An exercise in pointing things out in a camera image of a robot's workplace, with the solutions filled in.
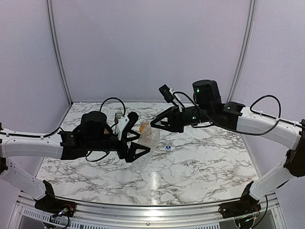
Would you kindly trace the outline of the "blue Pocari Sweat cap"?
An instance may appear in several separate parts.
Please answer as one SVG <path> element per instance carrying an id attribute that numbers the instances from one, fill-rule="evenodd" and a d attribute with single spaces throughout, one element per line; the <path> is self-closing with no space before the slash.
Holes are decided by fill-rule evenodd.
<path id="1" fill-rule="evenodd" d="M 166 146 L 165 146 L 165 150 L 166 150 L 167 152 L 171 152 L 172 147 L 171 147 L 170 145 L 166 145 Z"/>

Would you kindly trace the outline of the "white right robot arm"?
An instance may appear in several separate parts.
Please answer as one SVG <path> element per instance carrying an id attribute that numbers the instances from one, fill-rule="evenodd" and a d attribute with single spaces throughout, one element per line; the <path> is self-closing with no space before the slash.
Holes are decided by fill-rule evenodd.
<path id="1" fill-rule="evenodd" d="M 151 126 L 172 133 L 182 133 L 184 127 L 209 122 L 238 134 L 261 136 L 288 148 L 286 160 L 267 172 L 261 179 L 246 186 L 236 210 L 245 214 L 270 191 L 281 187 L 294 177 L 305 175 L 305 122 L 293 122 L 236 102 L 222 103 L 217 82 L 199 80 L 192 84 L 190 107 L 176 102 L 158 114 Z"/>

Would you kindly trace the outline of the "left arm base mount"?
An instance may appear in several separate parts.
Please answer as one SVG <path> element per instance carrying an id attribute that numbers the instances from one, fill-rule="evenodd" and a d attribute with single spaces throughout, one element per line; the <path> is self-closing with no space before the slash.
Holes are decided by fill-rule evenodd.
<path id="1" fill-rule="evenodd" d="M 45 191 L 43 192 L 42 198 L 34 199 L 35 208 L 52 213 L 53 215 L 58 215 L 66 208 L 67 212 L 63 212 L 63 215 L 73 217 L 76 203 L 56 198 L 52 185 L 46 180 L 43 180 L 42 182 L 43 186 L 45 187 Z"/>

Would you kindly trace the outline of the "clear water bottle blue cap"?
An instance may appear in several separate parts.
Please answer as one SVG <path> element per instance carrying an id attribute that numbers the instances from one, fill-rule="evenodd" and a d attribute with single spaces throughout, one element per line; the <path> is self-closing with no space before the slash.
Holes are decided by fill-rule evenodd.
<path id="1" fill-rule="evenodd" d="M 146 127 L 143 130 L 143 132 L 140 133 L 141 136 L 138 139 L 137 143 L 140 145 L 147 146 L 151 150 L 149 153 L 143 155 L 142 157 L 132 162 L 132 166 L 138 171 L 143 171 L 146 168 L 160 140 L 159 129 L 151 127 L 149 121 L 142 121 L 141 125 L 142 124 L 146 124 Z"/>

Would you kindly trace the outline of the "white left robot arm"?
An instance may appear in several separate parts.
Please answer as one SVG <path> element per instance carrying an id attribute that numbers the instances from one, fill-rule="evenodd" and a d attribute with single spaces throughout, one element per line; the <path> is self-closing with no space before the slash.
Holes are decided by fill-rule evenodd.
<path id="1" fill-rule="evenodd" d="M 60 160 L 86 157 L 90 151 L 116 152 L 119 159 L 131 163 L 150 152 L 147 146 L 135 143 L 140 135 L 132 130 L 139 116 L 130 112 L 117 123 L 114 133 L 106 114 L 93 111 L 82 115 L 81 123 L 73 131 L 58 131 L 51 135 L 0 134 L 0 178 L 29 194 L 49 212 L 60 209 L 52 185 L 17 169 L 9 159 L 14 156 L 41 156 Z"/>

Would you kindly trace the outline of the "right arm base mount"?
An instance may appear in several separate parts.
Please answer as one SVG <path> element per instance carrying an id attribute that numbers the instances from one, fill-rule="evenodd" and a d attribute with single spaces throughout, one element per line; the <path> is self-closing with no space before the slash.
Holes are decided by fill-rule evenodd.
<path id="1" fill-rule="evenodd" d="M 238 217 L 245 214 L 254 213 L 261 210 L 259 200 L 250 196 L 250 187 L 254 182 L 250 182 L 239 200 L 222 203 L 219 205 L 218 212 L 224 219 L 230 217 Z"/>

